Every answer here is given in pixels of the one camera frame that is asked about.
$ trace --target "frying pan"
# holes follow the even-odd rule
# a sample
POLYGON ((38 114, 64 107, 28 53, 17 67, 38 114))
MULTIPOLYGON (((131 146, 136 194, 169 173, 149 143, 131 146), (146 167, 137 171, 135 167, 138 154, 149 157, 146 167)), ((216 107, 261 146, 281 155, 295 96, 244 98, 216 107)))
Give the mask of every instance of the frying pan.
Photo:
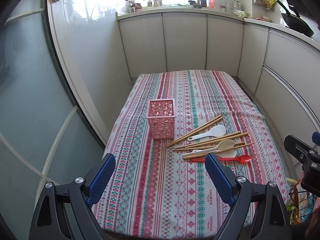
POLYGON ((314 32, 311 30, 309 25, 300 18, 300 15, 298 14, 297 10, 293 9, 293 11, 296 14, 295 16, 294 14, 291 14, 289 12, 289 10, 283 5, 281 1, 277 0, 277 3, 280 4, 280 6, 286 11, 286 13, 282 13, 281 15, 283 20, 290 29, 303 33, 307 37, 313 36, 314 32))

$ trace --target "pan handle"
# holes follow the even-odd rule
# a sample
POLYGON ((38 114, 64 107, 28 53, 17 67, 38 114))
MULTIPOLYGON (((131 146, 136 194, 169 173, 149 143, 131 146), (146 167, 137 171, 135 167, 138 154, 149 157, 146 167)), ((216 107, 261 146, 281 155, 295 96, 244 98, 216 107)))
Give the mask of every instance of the pan handle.
POLYGON ((289 5, 289 8, 290 8, 290 10, 294 11, 294 13, 296 14, 297 17, 300 18, 298 11, 295 9, 295 7, 293 5, 289 5))
POLYGON ((285 10, 285 12, 287 13, 287 16, 291 15, 289 10, 283 5, 283 3, 281 1, 277 0, 277 3, 280 4, 280 6, 285 10))

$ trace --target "countertop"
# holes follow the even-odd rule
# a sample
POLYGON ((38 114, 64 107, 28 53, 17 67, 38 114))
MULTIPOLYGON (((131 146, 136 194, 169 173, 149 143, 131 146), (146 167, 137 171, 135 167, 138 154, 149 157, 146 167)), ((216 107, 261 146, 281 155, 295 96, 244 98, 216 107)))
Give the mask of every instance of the countertop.
POLYGON ((318 43, 317 41, 313 40, 312 38, 307 37, 306 35, 296 32, 295 30, 292 30, 290 28, 287 28, 285 26, 279 25, 279 24, 274 24, 274 23, 269 23, 269 22, 264 22, 264 21, 259 21, 259 20, 255 20, 255 19, 248 19, 245 18, 244 19, 245 23, 252 23, 252 24, 257 24, 257 25, 262 25, 265 27, 268 27, 270 29, 275 29, 278 31, 281 31, 283 33, 287 33, 291 36, 294 36, 306 43, 308 43, 310 46, 314 47, 315 49, 320 51, 320 43, 318 43))
POLYGON ((124 15, 120 15, 120 14, 118 14, 118 12, 116 12, 116 19, 117 20, 123 20, 123 19, 131 18, 131 17, 135 17, 135 16, 154 14, 154 13, 168 13, 168 12, 203 13, 203 14, 218 15, 218 16, 222 16, 222 17, 227 17, 227 18, 231 18, 231 19, 235 19, 235 20, 239 20, 239 21, 243 22, 243 19, 241 17, 239 17, 239 16, 228 14, 228 13, 214 11, 212 9, 175 8, 175 7, 154 8, 154 9, 151 9, 151 10, 128 13, 128 14, 124 14, 124 15))
POLYGON ((202 13, 202 14, 208 14, 208 15, 217 15, 221 17, 226 17, 226 18, 231 18, 235 19, 244 23, 251 23, 251 24, 257 24, 261 26, 265 26, 270 29, 275 29, 278 31, 281 31, 283 33, 287 33, 291 36, 294 36, 306 43, 308 43, 310 46, 314 47, 318 51, 320 51, 320 43, 317 41, 303 35, 302 33, 296 32, 292 29, 286 28, 282 25, 279 24, 274 24, 274 23, 269 23, 269 22, 264 22, 260 20, 255 20, 255 19, 249 19, 249 18, 241 18, 232 14, 228 13, 223 13, 223 12, 218 12, 212 9, 195 9, 195 8, 175 8, 175 7, 170 7, 170 8, 154 8, 150 10, 145 10, 145 11, 139 11, 139 12, 134 12, 134 13, 128 13, 124 15, 119 15, 118 12, 116 12, 116 19, 117 20, 123 20, 131 17, 136 17, 136 16, 142 16, 142 15, 149 15, 149 14, 155 14, 155 13, 168 13, 168 12, 182 12, 182 13, 202 13))

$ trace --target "metal screw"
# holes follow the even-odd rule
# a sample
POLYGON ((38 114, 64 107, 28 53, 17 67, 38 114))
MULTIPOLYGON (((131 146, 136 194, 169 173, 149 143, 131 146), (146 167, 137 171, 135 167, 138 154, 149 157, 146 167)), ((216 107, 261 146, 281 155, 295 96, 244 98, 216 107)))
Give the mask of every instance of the metal screw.
POLYGON ((45 184, 45 187, 46 187, 46 188, 52 187, 52 182, 48 182, 47 184, 45 184))
POLYGON ((78 177, 75 180, 76 183, 82 183, 83 182, 83 178, 82 177, 78 177))
POLYGON ((274 182, 274 181, 269 181, 269 185, 271 186, 271 187, 276 187, 277 186, 277 184, 274 182))
POLYGON ((246 178, 243 177, 243 176, 239 176, 238 177, 238 181, 241 182, 241 183, 244 183, 244 182, 246 182, 246 178))

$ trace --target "white cabinet door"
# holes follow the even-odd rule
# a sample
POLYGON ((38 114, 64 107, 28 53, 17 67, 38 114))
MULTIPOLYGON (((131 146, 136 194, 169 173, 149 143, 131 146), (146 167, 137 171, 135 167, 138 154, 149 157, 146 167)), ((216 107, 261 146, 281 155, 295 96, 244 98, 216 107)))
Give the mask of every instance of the white cabinet door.
POLYGON ((265 64, 301 95, 320 120, 320 52, 291 36, 270 30, 265 64))
MULTIPOLYGON (((255 94, 267 111, 282 139, 294 135, 306 144, 313 146, 312 133, 317 131, 316 120, 299 95, 268 67, 264 67, 255 94)), ((293 164, 298 161, 292 158, 293 164)))
POLYGON ((208 15, 206 70, 237 76, 241 56, 243 22, 208 15))
POLYGON ((121 20, 120 30, 131 78, 167 71, 161 14, 121 20))
POLYGON ((268 29, 244 25, 238 78, 255 93, 267 50, 268 29))
POLYGON ((197 13, 164 13, 168 71, 205 69, 207 18, 197 13))

